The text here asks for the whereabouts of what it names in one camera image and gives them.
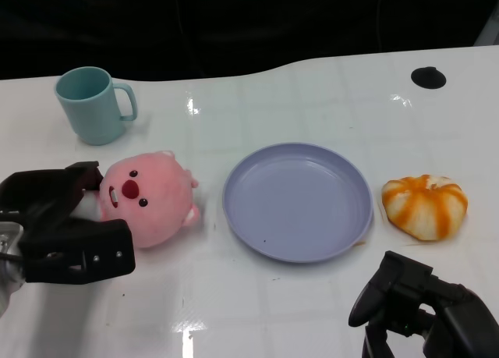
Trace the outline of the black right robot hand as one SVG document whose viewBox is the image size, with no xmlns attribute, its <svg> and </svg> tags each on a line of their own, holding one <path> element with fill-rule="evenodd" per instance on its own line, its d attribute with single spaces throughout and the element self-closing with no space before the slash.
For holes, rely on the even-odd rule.
<svg viewBox="0 0 499 358">
<path fill-rule="evenodd" d="M 349 326 L 365 328 L 364 357 L 391 357 L 388 332 L 424 339 L 426 357 L 496 357 L 498 323 L 486 304 L 430 266 L 393 251 L 359 294 Z"/>
</svg>

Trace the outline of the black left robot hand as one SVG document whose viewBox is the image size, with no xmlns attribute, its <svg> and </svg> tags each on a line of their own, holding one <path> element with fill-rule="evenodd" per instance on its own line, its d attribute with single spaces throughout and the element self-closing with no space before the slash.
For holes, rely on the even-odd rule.
<svg viewBox="0 0 499 358">
<path fill-rule="evenodd" d="M 76 212 L 99 192 L 98 162 L 16 172 L 1 183 L 1 221 L 23 229 L 20 256 L 27 282 L 82 285 L 135 270 L 132 234 L 122 219 L 104 221 Z"/>
</svg>

